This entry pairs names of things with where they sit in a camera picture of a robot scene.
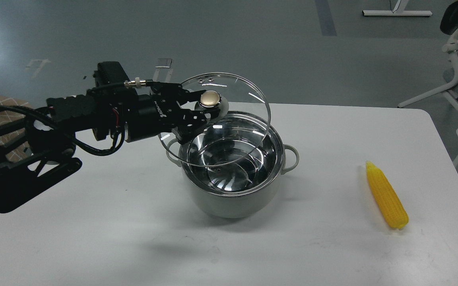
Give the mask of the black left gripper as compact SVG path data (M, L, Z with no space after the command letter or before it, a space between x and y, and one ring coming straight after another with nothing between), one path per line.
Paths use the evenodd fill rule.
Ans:
M134 95L124 101L127 143L173 132L180 144L186 144L204 132L211 114L180 106L200 101L205 89L189 91L179 83L153 82L151 92L154 95Z

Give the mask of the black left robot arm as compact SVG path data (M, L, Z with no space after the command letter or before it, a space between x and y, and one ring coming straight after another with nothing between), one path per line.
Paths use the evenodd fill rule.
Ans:
M181 143L198 136L211 111L184 109L201 103L205 90L179 83L131 80L88 89L85 95L49 98L46 106L0 106L22 118L0 126L0 213L9 213L77 172L76 149L104 157L123 142L172 132Z

